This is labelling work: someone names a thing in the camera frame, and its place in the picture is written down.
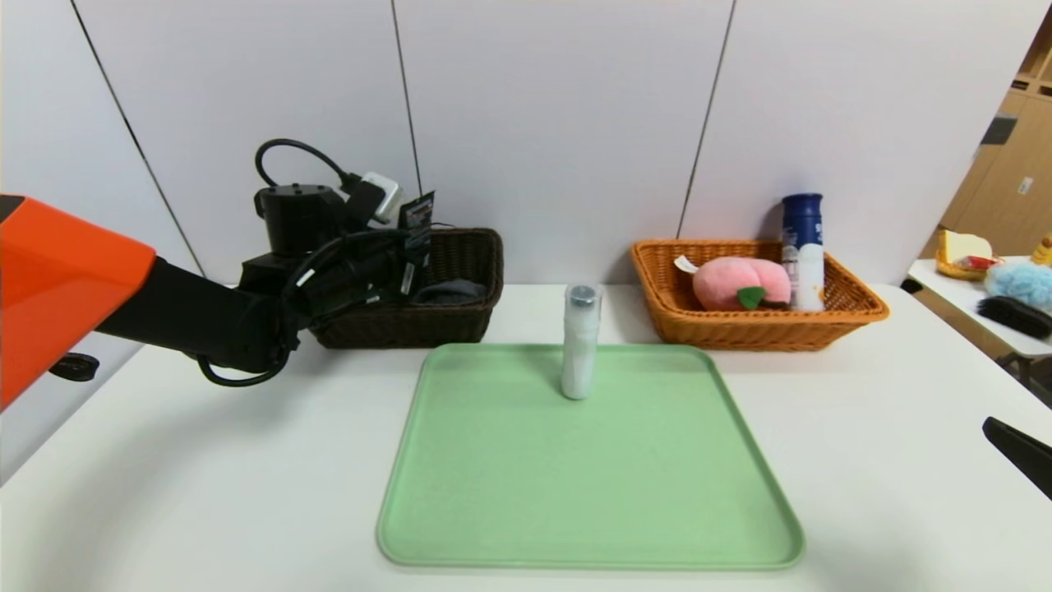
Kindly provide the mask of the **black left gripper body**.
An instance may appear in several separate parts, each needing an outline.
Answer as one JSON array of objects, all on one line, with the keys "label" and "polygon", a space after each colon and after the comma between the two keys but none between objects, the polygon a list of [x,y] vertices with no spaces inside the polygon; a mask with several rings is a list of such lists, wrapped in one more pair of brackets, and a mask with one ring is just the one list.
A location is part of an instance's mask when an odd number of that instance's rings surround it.
[{"label": "black left gripper body", "polygon": [[394,228],[373,229],[353,245],[353,269],[371,291],[392,301],[413,299],[431,265],[434,192],[399,207]]}]

